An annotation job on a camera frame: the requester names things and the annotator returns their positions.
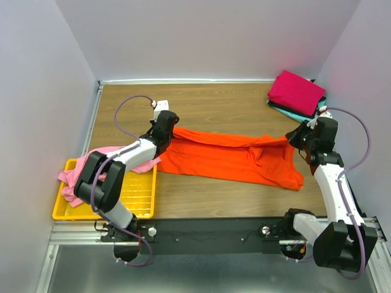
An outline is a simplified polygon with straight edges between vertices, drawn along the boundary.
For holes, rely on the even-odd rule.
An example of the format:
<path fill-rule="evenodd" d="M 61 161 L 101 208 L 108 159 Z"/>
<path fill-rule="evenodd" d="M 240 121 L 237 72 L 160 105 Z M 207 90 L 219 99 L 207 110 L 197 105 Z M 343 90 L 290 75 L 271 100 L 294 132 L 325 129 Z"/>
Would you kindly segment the orange t shirt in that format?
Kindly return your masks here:
<path fill-rule="evenodd" d="M 300 190 L 303 176 L 293 162 L 285 137 L 238 136 L 176 127 L 174 139 L 157 169 L 175 175 L 262 184 Z"/>

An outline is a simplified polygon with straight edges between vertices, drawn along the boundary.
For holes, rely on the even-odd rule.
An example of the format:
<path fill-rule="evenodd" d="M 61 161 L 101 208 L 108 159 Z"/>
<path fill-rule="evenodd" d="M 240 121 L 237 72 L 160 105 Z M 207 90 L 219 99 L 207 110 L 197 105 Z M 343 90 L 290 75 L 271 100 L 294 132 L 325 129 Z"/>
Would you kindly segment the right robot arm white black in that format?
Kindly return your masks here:
<path fill-rule="evenodd" d="M 313 247 L 317 266 L 335 269 L 354 280 L 364 273 L 378 235 L 374 228 L 366 226 L 356 208 L 346 179 L 347 169 L 334 151 L 337 130 L 336 120 L 319 116 L 286 135 L 291 146 L 306 154 L 326 206 L 327 225 L 322 226 L 309 211 L 291 208 L 280 230 L 288 239 L 303 236 Z"/>

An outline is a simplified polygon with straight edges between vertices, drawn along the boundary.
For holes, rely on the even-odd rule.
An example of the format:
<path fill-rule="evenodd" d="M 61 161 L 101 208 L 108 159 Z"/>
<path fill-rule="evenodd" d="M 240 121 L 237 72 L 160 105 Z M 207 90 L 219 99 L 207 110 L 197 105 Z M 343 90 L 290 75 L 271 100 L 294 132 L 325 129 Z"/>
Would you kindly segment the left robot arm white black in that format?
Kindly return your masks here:
<path fill-rule="evenodd" d="M 108 154 L 94 151 L 87 157 L 74 195 L 110 222 L 122 241 L 131 240 L 137 230 L 137 217 L 120 201 L 125 174 L 163 154 L 174 138 L 178 121 L 174 112 L 163 110 L 136 142 Z"/>

